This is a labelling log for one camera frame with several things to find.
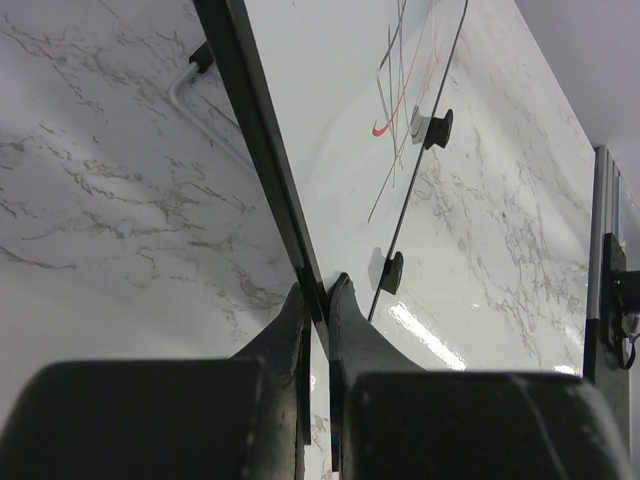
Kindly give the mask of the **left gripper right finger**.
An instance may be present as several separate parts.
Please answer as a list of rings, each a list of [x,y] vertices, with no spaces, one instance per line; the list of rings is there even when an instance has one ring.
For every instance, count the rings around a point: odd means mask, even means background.
[[[343,479],[631,479],[604,397],[555,372],[427,370],[330,292],[331,454]]]

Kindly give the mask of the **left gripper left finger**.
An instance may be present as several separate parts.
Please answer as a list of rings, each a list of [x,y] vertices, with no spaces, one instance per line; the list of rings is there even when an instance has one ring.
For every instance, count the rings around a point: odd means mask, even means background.
[[[293,286],[226,359],[42,368],[1,434],[5,479],[300,479],[311,441],[311,313]]]

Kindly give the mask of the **black framed whiteboard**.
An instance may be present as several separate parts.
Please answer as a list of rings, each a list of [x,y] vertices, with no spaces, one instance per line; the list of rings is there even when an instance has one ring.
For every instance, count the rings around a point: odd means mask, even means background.
[[[300,280],[347,274],[373,310],[438,103],[464,1],[199,1],[250,159]]]

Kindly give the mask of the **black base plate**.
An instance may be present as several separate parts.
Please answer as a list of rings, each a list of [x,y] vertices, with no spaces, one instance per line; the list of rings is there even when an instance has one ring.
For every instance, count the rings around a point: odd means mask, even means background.
[[[639,340],[639,272],[626,267],[617,237],[603,238],[598,315],[586,325],[583,375],[607,391],[633,367]]]

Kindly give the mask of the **aluminium front rail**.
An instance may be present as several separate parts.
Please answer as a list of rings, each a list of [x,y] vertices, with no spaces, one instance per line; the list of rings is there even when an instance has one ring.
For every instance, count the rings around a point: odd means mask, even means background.
[[[606,146],[598,146],[594,151],[595,163],[586,307],[588,319],[600,318],[604,236],[607,233],[619,233],[620,172]]]

